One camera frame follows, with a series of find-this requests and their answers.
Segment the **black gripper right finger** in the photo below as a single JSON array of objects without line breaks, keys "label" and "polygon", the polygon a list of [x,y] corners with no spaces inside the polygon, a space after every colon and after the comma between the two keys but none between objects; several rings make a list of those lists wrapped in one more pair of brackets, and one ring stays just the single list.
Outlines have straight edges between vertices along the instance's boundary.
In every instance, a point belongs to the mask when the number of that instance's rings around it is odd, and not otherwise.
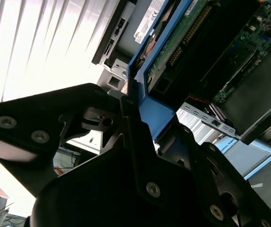
[{"label": "black gripper right finger", "polygon": [[215,145],[198,145],[192,132],[175,124],[175,141],[187,161],[206,227],[271,227],[271,209]]}]

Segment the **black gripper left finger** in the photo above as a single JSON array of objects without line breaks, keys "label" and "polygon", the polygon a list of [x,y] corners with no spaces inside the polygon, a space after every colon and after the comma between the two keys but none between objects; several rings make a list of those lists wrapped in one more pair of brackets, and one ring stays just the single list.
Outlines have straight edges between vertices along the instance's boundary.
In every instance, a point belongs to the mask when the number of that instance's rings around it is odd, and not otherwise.
[{"label": "black gripper left finger", "polygon": [[119,147],[146,160],[155,147],[138,99],[139,84],[130,79],[119,98],[87,83],[2,102],[0,162],[37,197],[56,177],[52,161],[59,146],[91,130],[102,133],[102,152]]}]

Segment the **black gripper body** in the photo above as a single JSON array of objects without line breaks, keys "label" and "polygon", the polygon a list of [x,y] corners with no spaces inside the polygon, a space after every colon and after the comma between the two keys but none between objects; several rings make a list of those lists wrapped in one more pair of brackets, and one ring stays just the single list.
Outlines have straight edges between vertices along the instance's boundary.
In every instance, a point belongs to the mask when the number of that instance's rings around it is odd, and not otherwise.
[{"label": "black gripper body", "polygon": [[49,183],[31,214],[33,227],[209,227],[191,173],[160,157],[114,148]]}]

